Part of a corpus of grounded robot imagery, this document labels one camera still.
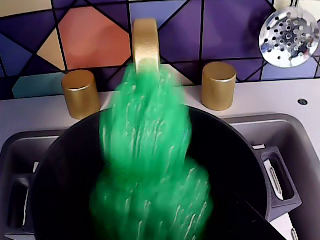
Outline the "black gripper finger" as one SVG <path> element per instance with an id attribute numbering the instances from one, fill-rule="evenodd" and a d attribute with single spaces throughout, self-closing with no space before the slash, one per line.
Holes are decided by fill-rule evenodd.
<path id="1" fill-rule="evenodd" d="M 283 240 L 284 237 L 252 206 L 246 191 L 212 187 L 213 240 Z"/>

